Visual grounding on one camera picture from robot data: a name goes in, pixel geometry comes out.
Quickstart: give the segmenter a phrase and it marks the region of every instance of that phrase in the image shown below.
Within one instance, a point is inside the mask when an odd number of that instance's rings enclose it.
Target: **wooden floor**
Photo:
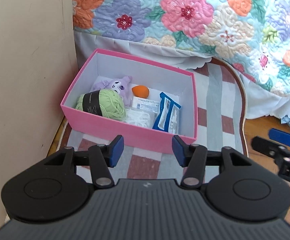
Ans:
[[[66,119],[62,121],[60,128],[58,129],[58,132],[55,135],[55,138],[49,150],[49,155],[56,151],[58,142],[62,136],[62,131],[65,123]],[[257,135],[264,138],[268,138],[268,130],[271,128],[277,128],[290,133],[290,127],[288,125],[280,124],[280,120],[272,116],[261,117],[253,120],[246,120],[244,126],[244,133],[247,142],[249,157],[258,164],[268,169],[269,171],[277,173],[278,169],[273,159],[255,152],[250,146],[250,140]],[[285,217],[285,220],[290,224],[290,208]]]

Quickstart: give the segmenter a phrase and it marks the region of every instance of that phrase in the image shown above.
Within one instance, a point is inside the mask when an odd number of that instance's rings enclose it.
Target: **floral quilt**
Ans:
[[[206,53],[290,94],[290,0],[72,0],[74,29]]]

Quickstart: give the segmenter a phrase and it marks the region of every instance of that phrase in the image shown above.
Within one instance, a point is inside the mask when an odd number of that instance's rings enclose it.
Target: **white bed skirt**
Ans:
[[[102,36],[74,31],[77,63],[81,68],[96,48],[123,52],[138,57],[155,60],[181,69],[202,67],[211,58],[205,54],[187,50],[144,44],[133,41],[115,40]],[[262,89],[237,71],[245,86],[247,95],[247,119],[272,115],[279,119],[288,115],[290,118],[290,95],[279,97]]]

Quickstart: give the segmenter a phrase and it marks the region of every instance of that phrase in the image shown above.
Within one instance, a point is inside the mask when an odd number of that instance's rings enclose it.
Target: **box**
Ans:
[[[150,90],[148,99],[154,101],[160,101],[159,94],[163,91],[182,106],[179,123],[181,138],[188,144],[196,140],[197,97],[193,73],[104,49],[96,49],[88,58],[61,102],[61,108],[71,127],[106,140],[113,140],[115,136],[121,134],[127,146],[173,153],[173,134],[129,125],[74,109],[79,96],[90,92],[95,82],[127,75],[133,77],[129,87],[130,99],[133,97],[131,88],[135,85],[147,86]]]

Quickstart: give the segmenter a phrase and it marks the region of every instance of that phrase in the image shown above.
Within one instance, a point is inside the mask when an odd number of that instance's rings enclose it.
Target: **checkered fabric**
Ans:
[[[219,151],[223,146],[231,146],[247,155],[243,136],[243,122],[246,100],[244,90],[236,73],[227,65],[205,64],[194,70],[197,104],[198,131],[196,143],[209,150]],[[75,150],[87,150],[90,146],[109,141],[74,131],[67,125],[61,146],[73,146]],[[110,169],[115,182],[119,178],[167,179],[180,181],[184,169],[174,155],[152,152],[125,146],[115,168]],[[90,182],[88,167],[80,167],[77,174]],[[207,167],[205,182],[218,174],[218,167]]]

